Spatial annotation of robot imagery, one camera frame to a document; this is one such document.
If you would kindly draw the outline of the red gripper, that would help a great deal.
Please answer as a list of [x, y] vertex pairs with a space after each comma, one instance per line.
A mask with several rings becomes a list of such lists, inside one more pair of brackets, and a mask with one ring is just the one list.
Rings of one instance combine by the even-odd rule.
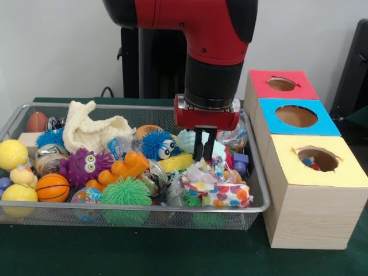
[[179, 128], [195, 129], [195, 142], [193, 159], [198, 162], [204, 154], [202, 133], [209, 134], [205, 143], [205, 160], [212, 160], [213, 146], [218, 131], [232, 131], [238, 125], [241, 114], [241, 104], [238, 98], [233, 100], [230, 107], [224, 110], [205, 110], [189, 105], [184, 95], [176, 95], [174, 98], [175, 124]]

